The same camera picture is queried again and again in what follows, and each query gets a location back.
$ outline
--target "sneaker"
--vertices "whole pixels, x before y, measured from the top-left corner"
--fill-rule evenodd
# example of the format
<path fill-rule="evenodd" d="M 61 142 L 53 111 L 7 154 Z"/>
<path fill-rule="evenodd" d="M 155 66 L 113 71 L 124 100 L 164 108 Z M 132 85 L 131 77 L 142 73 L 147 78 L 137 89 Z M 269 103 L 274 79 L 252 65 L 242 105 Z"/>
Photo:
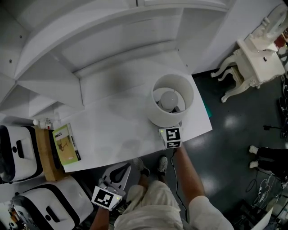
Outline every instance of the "sneaker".
<path fill-rule="evenodd" d="M 163 156 L 159 159 L 159 167 L 157 169 L 158 173 L 166 173 L 167 170 L 167 166 L 168 166 L 168 158 Z"/>
<path fill-rule="evenodd" d="M 249 152 L 250 152 L 250 153 L 257 154 L 258 148 L 255 147 L 255 146 L 250 146 L 250 147 L 249 147 Z"/>
<path fill-rule="evenodd" d="M 144 165 L 143 161 L 139 157 L 138 158 L 134 158 L 132 161 L 133 161 L 133 164 L 134 164 L 135 168 L 139 172 L 142 172 L 143 170 L 147 170 L 148 174 L 150 175 L 150 170 Z"/>
<path fill-rule="evenodd" d="M 249 164 L 249 168 L 256 168 L 259 166 L 258 161 L 251 161 Z"/>

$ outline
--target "white chair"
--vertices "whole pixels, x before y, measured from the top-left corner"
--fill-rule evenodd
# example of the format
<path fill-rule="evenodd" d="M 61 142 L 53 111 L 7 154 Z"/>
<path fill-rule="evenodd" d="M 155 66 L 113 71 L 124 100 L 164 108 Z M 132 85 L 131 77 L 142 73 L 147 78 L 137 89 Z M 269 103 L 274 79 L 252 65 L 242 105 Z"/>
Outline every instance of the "white chair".
<path fill-rule="evenodd" d="M 221 101 L 224 103 L 230 96 L 239 94 L 249 87 L 260 88 L 261 84 L 283 75 L 285 69 L 276 51 L 273 41 L 288 26 L 287 6 L 276 7 L 262 24 L 244 41 L 238 40 L 240 47 L 233 55 L 226 58 L 219 71 L 211 73 L 211 77 L 219 76 L 229 64 L 235 62 L 237 67 L 227 69 L 221 79 L 231 73 L 236 81 L 236 87 L 225 93 Z"/>

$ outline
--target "light bulb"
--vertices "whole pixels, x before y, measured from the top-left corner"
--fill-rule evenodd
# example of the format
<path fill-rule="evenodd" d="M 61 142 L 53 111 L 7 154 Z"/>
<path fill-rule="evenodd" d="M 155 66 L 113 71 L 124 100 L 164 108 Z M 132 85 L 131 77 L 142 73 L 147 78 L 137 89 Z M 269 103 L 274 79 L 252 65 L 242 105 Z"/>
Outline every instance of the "light bulb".
<path fill-rule="evenodd" d="M 165 92 L 160 99 L 160 104 L 164 110 L 171 112 L 178 105 L 178 97 L 173 91 Z"/>

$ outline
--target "person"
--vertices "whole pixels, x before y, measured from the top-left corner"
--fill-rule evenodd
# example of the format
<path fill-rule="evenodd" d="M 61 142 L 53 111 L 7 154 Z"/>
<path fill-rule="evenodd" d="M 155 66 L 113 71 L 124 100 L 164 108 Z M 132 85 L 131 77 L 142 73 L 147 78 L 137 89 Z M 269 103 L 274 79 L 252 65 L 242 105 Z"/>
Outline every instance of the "person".
<path fill-rule="evenodd" d="M 288 177 L 288 150 L 287 149 L 270 149 L 270 148 L 257 148 L 255 146 L 249 147 L 249 152 L 257 156 L 269 158 L 273 161 L 257 160 L 251 161 L 249 168 L 261 168 L 271 171 L 273 174 L 281 178 L 283 181 Z"/>
<path fill-rule="evenodd" d="M 177 148 L 177 176 L 189 207 L 189 226 L 193 230 L 232 230 L 230 222 L 205 196 L 202 182 L 193 167 L 184 147 Z M 137 185 L 130 188 L 127 201 L 131 201 L 124 213 L 115 221 L 115 230 L 181 230 L 185 228 L 180 217 L 180 208 L 167 186 L 165 173 L 167 157 L 159 160 L 158 181 L 148 185 L 150 170 L 140 158 L 133 160 L 140 171 Z M 107 230 L 109 211 L 99 207 L 90 230 Z"/>

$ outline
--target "white lamp shade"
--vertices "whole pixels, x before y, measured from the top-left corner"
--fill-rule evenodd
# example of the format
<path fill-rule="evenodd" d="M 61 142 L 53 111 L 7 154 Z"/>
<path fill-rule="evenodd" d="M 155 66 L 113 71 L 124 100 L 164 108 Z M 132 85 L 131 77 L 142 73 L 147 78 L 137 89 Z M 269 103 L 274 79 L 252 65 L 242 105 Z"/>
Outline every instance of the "white lamp shade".
<path fill-rule="evenodd" d="M 171 88 L 177 91 L 185 102 L 185 110 L 179 113 L 168 113 L 161 109 L 155 102 L 153 92 L 159 88 Z M 159 78 L 149 92 L 146 101 L 146 115 L 155 125 L 168 128 L 177 125 L 191 107 L 193 102 L 193 88 L 190 82 L 179 75 L 169 74 Z"/>

